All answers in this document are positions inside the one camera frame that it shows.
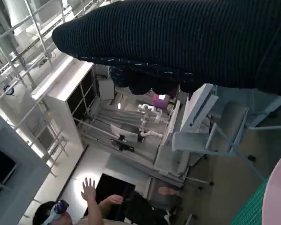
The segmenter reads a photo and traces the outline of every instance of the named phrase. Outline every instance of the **green cutting mat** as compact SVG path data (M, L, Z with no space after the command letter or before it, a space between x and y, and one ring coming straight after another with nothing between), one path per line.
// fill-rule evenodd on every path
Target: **green cutting mat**
M231 225L261 225L263 195L268 179L252 195L247 203L233 218Z

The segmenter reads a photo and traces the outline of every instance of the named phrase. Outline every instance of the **black hair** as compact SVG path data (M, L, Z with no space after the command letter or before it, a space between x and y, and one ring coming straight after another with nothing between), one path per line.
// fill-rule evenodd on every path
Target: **black hair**
M41 204L38 207L36 213L34 214L32 224L33 225L42 225L43 222L45 222L45 220L50 216L50 211L54 205L55 205L55 202L53 202L53 201Z

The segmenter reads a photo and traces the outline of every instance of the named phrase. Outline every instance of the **vr headset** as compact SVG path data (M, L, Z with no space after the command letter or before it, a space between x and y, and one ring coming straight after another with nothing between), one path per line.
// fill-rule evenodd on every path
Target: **vr headset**
M58 220L69 207L69 203L65 200L59 200L51 209L50 216L43 222L42 225L49 225L53 220Z

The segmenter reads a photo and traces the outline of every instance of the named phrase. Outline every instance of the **black knit sweater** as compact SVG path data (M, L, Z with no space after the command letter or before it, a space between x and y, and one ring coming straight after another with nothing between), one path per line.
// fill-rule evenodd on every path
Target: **black knit sweater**
M56 28L80 60L281 95L281 0L128 0Z

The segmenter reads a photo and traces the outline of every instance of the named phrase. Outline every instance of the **screen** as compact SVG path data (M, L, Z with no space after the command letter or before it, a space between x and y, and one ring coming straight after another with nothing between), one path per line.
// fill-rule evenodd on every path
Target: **screen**
M120 195L123 197L128 196L134 191L134 189L135 185L103 173L96 187L96 202L99 204L110 195ZM124 221L125 215L121 206L113 205L105 219Z

